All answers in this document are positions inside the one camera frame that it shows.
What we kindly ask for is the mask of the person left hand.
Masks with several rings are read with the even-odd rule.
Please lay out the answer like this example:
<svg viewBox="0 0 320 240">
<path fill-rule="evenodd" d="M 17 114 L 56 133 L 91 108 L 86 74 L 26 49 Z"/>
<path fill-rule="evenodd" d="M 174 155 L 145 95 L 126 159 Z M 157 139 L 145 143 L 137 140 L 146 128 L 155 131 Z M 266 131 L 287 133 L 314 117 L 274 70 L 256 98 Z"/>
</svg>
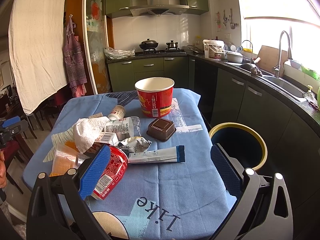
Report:
<svg viewBox="0 0 320 240">
<path fill-rule="evenodd" d="M 0 188 L 3 189 L 7 185 L 6 168 L 4 163 L 3 151 L 0 151 Z"/>
</svg>

